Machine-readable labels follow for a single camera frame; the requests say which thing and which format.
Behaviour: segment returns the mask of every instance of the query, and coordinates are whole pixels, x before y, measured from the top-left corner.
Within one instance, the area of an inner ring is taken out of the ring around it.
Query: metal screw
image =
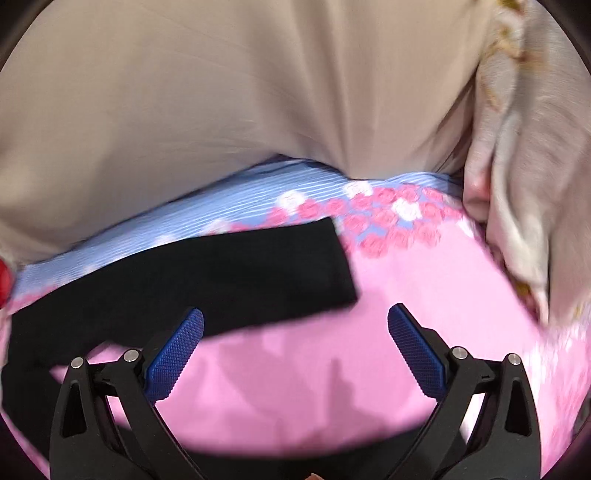
[[[521,364],[521,357],[519,355],[517,355],[516,353],[510,353],[509,354],[509,363],[517,366],[517,365]]]
[[[468,350],[462,346],[457,346],[452,350],[452,355],[458,360],[464,360],[468,357]]]
[[[123,360],[126,362],[135,362],[139,357],[139,352],[137,350],[127,350],[123,354]]]
[[[72,360],[71,364],[72,368],[80,368],[84,365],[84,359],[81,356],[77,356],[74,360]]]

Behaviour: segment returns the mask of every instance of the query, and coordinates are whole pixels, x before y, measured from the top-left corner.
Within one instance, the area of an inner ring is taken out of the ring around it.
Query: blue striped fabric
[[[461,195],[461,184],[447,175],[409,173],[389,180],[371,180],[371,187],[402,183],[432,187]],[[13,300],[58,287],[115,260],[159,244],[224,231],[224,223],[244,227],[262,223],[278,197],[296,190],[321,202],[344,196],[350,180],[308,160],[278,160],[258,165],[210,187],[127,220],[46,262],[29,265],[18,276]]]

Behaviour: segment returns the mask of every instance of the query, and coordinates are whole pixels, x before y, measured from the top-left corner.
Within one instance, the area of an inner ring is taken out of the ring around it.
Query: floral patterned cloth
[[[543,324],[591,298],[591,75],[536,0],[495,0],[464,203]]]
[[[368,258],[379,258],[389,249],[409,249],[415,242],[436,246],[442,222],[459,222],[466,231],[470,229],[457,199],[431,187],[395,182],[390,185],[372,187],[368,181],[352,181],[343,185],[344,194],[323,202],[289,190],[277,197],[275,206],[259,225],[217,219],[204,231],[215,234],[269,228],[330,216],[345,251],[358,249]]]

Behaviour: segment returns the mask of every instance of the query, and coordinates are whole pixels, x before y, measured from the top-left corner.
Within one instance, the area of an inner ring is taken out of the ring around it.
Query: beige fabric
[[[499,2],[479,66],[464,202],[543,323],[591,299],[591,75],[534,0]]]
[[[54,0],[0,72],[0,248],[38,261],[281,153],[455,171],[493,0]]]

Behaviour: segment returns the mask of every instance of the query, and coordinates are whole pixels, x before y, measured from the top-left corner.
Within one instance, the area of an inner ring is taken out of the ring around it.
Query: red object
[[[11,287],[12,277],[10,275],[10,270],[7,265],[0,260],[0,307],[4,307],[4,304],[7,302]]]

